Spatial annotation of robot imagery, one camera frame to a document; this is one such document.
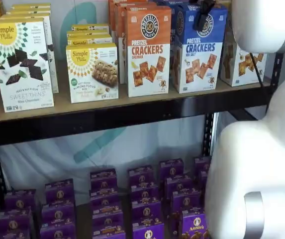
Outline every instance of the metal shelving unit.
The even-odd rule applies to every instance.
[[[62,76],[53,108],[6,114],[0,99],[0,145],[205,115],[202,153],[210,155],[216,113],[230,111],[237,120],[254,119],[244,108],[268,104],[278,86],[282,62],[283,54],[276,54],[272,78],[264,79],[265,92],[259,84],[230,87],[219,80],[216,89],[207,92],[178,94],[171,87],[167,95],[128,98],[125,86],[120,86],[118,100],[81,104],[70,103],[64,84],[68,80]],[[0,209],[5,193],[0,163]]]

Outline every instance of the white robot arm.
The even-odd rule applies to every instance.
[[[232,25],[249,52],[285,52],[285,1],[233,0]],[[285,82],[267,115],[221,133],[205,212],[213,239],[285,239]]]

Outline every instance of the black shelf frame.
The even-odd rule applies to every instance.
[[[135,105],[0,121],[0,145],[205,115],[202,154],[210,155],[212,153],[214,113],[229,111],[237,120],[255,120],[245,108],[268,105],[271,96],[278,87],[283,58],[283,54],[277,53],[275,56],[271,84],[264,87],[267,99],[261,88],[251,88]],[[5,180],[0,163],[0,209],[4,208],[5,193]]]

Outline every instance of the shelf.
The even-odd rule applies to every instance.
[[[4,113],[0,97],[0,145],[59,137],[129,125],[192,117],[265,105],[259,84],[230,87],[221,80],[215,90],[179,94],[172,86],[165,95],[129,98],[126,85],[119,99],[70,103],[67,72],[59,72],[59,93],[52,108]],[[270,80],[265,89],[271,95]]]

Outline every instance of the snack box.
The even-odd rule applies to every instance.
[[[161,201],[156,197],[140,198],[131,202],[131,215],[134,219],[160,217],[161,214]]]
[[[128,96],[169,92],[171,9],[127,7]]]
[[[117,187],[95,189],[90,192],[90,203],[92,206],[106,206],[117,202],[120,202]]]
[[[46,202],[52,203],[57,200],[70,199],[75,201],[73,179],[45,184]]]
[[[173,83],[179,93],[213,90],[223,45],[227,9],[216,4],[206,17],[203,31],[194,29],[198,4],[178,5],[174,46]]]
[[[30,209],[0,211],[0,233],[12,230],[33,230],[33,217]]]
[[[182,209],[180,218],[179,235],[181,235],[182,238],[209,238],[209,232],[203,209]]]
[[[72,31],[86,31],[86,30],[103,30],[105,29],[108,34],[109,26],[108,24],[98,23],[98,24],[73,24]]]
[[[58,200],[42,208],[43,223],[66,218],[75,218],[75,203],[72,200]]]
[[[242,50],[234,39],[231,7],[229,8],[225,31],[226,33],[222,57],[223,64],[220,73],[221,80],[225,81],[230,86],[242,86],[258,83],[258,77],[256,75],[250,53]],[[258,73],[263,81],[267,54],[254,53],[253,56],[256,62]]]
[[[159,187],[155,182],[151,181],[139,183],[137,185],[131,185],[130,199],[132,201],[149,197],[159,198]]]
[[[51,22],[50,22],[50,14],[49,13],[33,13],[33,14],[6,14],[1,16],[1,20],[7,19],[20,19],[20,18],[43,18],[44,19],[44,27],[45,27],[45,37],[46,37],[46,44],[47,44],[47,53],[48,53],[48,64],[50,69],[51,75],[51,82],[52,82],[52,91],[53,93],[58,93],[58,82],[57,82],[57,69],[56,69],[56,60],[54,55],[54,45],[52,39],[52,29],[51,29]]]
[[[76,237],[74,218],[58,219],[44,223],[40,230],[41,239],[56,239]]]
[[[112,43],[111,36],[109,34],[101,35],[71,35],[67,38],[67,45],[69,46],[81,46],[88,44],[101,44]]]
[[[133,239],[164,239],[162,217],[137,219],[132,222]]]
[[[67,46],[66,55],[72,103],[118,99],[114,43]]]
[[[125,239],[126,232],[123,223],[93,226],[93,239]]]
[[[0,92],[5,112],[54,106],[43,18],[0,20]]]
[[[168,177],[165,180],[165,197],[167,200],[171,200],[174,191],[190,187],[192,187],[192,180],[186,174]]]
[[[129,185],[137,185],[144,182],[154,182],[153,169],[151,165],[128,170]]]
[[[88,36],[88,35],[101,35],[108,34],[106,29],[102,30],[84,30],[84,31],[67,31],[67,38],[70,36]]]
[[[117,187],[117,174],[114,168],[91,172],[92,189]]]
[[[121,203],[112,203],[107,206],[92,206],[94,226],[122,223],[123,213]]]

